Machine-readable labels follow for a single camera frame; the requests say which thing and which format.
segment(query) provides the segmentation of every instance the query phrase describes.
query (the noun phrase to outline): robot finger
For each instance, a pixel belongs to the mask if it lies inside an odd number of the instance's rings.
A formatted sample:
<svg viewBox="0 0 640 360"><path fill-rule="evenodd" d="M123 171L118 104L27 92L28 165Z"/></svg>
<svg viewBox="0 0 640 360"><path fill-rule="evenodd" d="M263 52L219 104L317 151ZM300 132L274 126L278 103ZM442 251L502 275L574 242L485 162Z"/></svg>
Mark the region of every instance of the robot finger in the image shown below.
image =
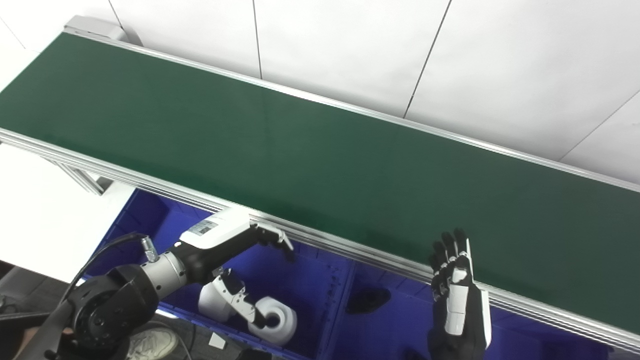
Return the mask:
<svg viewBox="0 0 640 360"><path fill-rule="evenodd" d="M444 268L449 263L449 258L447 257L447 249L445 249L444 245L440 241L436 241L433 243L433 251L436 256L436 260L440 263L440 268Z"/></svg>
<svg viewBox="0 0 640 360"><path fill-rule="evenodd" d="M440 271L440 265L442 265L442 263L439 262L438 256L436 256L435 253L429 256L429 265L433 269L433 275L436 275Z"/></svg>
<svg viewBox="0 0 640 360"><path fill-rule="evenodd" d="M458 251L460 257L465 257L468 259L468 269L473 277L474 273L474 263L471 258L471 246L469 245L469 238L463 229L457 228L454 230L454 235L456 237L456 243L458 244Z"/></svg>
<svg viewBox="0 0 640 360"><path fill-rule="evenodd" d="M451 233L442 233L442 243L447 250L447 257L449 261L454 261L458 257L458 246L456 240L453 239Z"/></svg>
<svg viewBox="0 0 640 360"><path fill-rule="evenodd" d="M456 246L458 249L458 255L471 256L471 249L469 248L469 238L463 229L457 227L453 231L453 235L456 237Z"/></svg>

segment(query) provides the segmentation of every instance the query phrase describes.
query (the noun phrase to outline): blue plastic crate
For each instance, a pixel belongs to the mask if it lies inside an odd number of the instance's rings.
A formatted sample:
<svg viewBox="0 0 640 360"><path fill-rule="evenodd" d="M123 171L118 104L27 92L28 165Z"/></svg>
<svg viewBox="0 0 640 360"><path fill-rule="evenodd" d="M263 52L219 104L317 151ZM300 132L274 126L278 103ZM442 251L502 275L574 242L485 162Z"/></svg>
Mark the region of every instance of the blue plastic crate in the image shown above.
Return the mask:
<svg viewBox="0 0 640 360"><path fill-rule="evenodd" d="M185 230L210 213L201 209L136 190L102 241L138 231L149 234L159 252L173 245ZM208 327L218 333L263 348L286 359L330 359L333 326L344 293L353 277L353 262L344 257L293 242L296 260L288 263L281 250L256 245L230 260L255 299L271 296L293 308L298 314L296 334L284 348L270 344L248 332L246 320L239 315L218 323L198 313L202 286L192 284L165 298L160 308ZM88 275L106 273L114 266L146 261L140 244L119 246L89 269Z"/></svg>
<svg viewBox="0 0 640 360"><path fill-rule="evenodd" d="M334 360L404 359L407 350L428 357L433 325L431 288L417 281L358 263L352 292L386 288L391 299L371 314L340 310ZM606 345L492 308L493 340L485 360L606 360Z"/></svg>
<svg viewBox="0 0 640 360"><path fill-rule="evenodd" d="M175 243L183 231L210 213L136 190L101 245L138 231L151 235L158 251ZM253 347L294 360L402 360L411 349L428 358L426 334L433 324L431 289L379 268L294 242L296 262L279 250L254 246L225 266L235 269L248 291L259 299L272 296L298 314L298 330L284 347L250 334L239 316L217 323L198 314L202 287L186 286L160 308ZM125 244L103 255L89 275L114 266L146 261L141 246ZM391 300L367 315L344 312L351 293L362 288L389 289ZM485 360L605 360L607 346L534 320L492 308L493 341Z"/></svg>

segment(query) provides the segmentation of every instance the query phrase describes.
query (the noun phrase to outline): silver metal cylinder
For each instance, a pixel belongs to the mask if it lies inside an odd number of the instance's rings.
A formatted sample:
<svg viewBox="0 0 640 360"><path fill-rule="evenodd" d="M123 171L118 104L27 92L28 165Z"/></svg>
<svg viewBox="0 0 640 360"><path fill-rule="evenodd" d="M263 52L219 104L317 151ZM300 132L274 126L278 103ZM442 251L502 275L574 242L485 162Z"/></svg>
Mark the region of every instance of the silver metal cylinder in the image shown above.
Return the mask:
<svg viewBox="0 0 640 360"><path fill-rule="evenodd" d="M151 280L160 300L187 285L184 266L171 252L161 254L153 263L142 264L142 270Z"/></svg>

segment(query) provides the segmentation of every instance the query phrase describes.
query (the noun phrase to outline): black cable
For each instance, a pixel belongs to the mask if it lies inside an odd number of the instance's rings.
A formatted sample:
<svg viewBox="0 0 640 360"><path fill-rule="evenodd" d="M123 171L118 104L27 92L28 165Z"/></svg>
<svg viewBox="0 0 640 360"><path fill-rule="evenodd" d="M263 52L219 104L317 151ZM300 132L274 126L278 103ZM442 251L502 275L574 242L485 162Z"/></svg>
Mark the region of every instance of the black cable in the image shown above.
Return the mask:
<svg viewBox="0 0 640 360"><path fill-rule="evenodd" d="M71 291L76 287L77 282L80 280L80 278L82 278L82 276L84 275L84 273L86 272L86 269L89 268L89 266L91 266L91 264L100 256L102 255L105 251L121 245L125 242L128 241L133 241L133 240L142 240L145 237L147 237L147 235L144 234L140 234L140 233L129 233L126 235L122 235L118 238L115 238L114 240L111 240L109 243L107 243L105 246L101 247L89 260L87 260L87 262L84 264L84 266L80 269L80 271L78 271L78 273L76 274L76 276L74 277L73 280L71 280L71 283L69 284L69 287L67 288L67 290L65 290L65 294L62 295L62 299L60 300L60 304L62 304L67 297L69 296L69 294L71 294Z"/></svg>

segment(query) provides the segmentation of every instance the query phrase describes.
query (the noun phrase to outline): sneaker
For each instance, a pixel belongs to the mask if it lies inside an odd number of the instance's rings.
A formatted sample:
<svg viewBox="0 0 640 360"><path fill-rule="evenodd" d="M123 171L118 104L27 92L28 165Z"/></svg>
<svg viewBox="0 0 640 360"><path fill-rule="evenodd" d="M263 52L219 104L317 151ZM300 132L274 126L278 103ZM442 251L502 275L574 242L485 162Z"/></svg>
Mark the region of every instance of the sneaker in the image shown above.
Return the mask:
<svg viewBox="0 0 640 360"><path fill-rule="evenodd" d="M178 345L178 335L163 327L145 330L129 340L127 360L159 360Z"/></svg>

